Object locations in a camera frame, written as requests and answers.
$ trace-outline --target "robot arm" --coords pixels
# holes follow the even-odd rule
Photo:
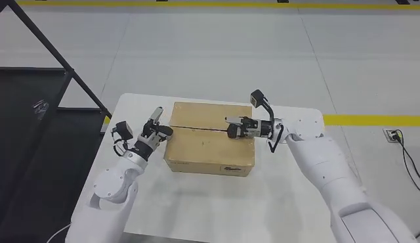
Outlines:
[[[123,141],[126,151],[120,155],[116,166],[103,171],[94,182],[87,203],[72,216],[66,243],[119,242],[138,192],[135,179],[144,173],[149,156],[160,142],[169,140],[173,134],[170,127],[159,124],[162,112],[162,107],[156,108],[131,148],[127,141],[133,138],[133,134],[127,123],[117,123],[112,129],[113,136],[114,133],[121,136],[114,143],[114,148]],[[101,201],[112,205],[112,208],[102,207]]]
[[[369,198],[358,184],[337,143],[311,121],[274,118],[264,95],[256,90],[251,104],[262,105],[270,121],[227,118],[230,138],[266,137],[270,149],[286,141],[303,175],[320,191],[331,213],[331,230],[340,243],[417,242],[402,220],[390,209]],[[270,126],[270,131],[260,131]]]

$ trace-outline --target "box lid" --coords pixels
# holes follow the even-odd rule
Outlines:
[[[176,102],[170,122],[174,133],[167,143],[165,159],[178,162],[254,166],[254,139],[229,139],[225,132],[228,124],[224,120],[228,116],[251,117],[252,108]]]

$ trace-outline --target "cardboard box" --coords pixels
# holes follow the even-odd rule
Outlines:
[[[245,177],[255,162],[253,139],[229,139],[224,121],[229,116],[252,116],[250,106],[176,102],[171,122],[173,138],[165,161],[174,172]]]

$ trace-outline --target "wall socket plate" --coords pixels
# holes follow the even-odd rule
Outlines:
[[[383,133],[385,134],[385,137],[387,138],[388,143],[392,143],[392,144],[398,144],[397,140],[392,140],[391,136],[392,136],[392,131],[395,131],[395,129],[383,129]]]

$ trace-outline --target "white table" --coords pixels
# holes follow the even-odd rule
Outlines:
[[[122,95],[75,211],[86,202],[96,176],[118,161],[112,150],[111,128],[126,120],[136,137],[158,106],[164,109],[161,123],[167,125],[176,101],[238,104]],[[272,109],[278,118],[313,117],[322,122],[320,111],[315,109]],[[268,114],[264,108],[253,108],[253,117],[268,119]],[[138,178],[139,192],[125,232],[217,243],[335,242],[328,208],[301,173],[286,144],[279,144],[272,154],[266,140],[255,139],[255,167],[248,177],[173,173],[163,159],[164,152],[162,144]]]

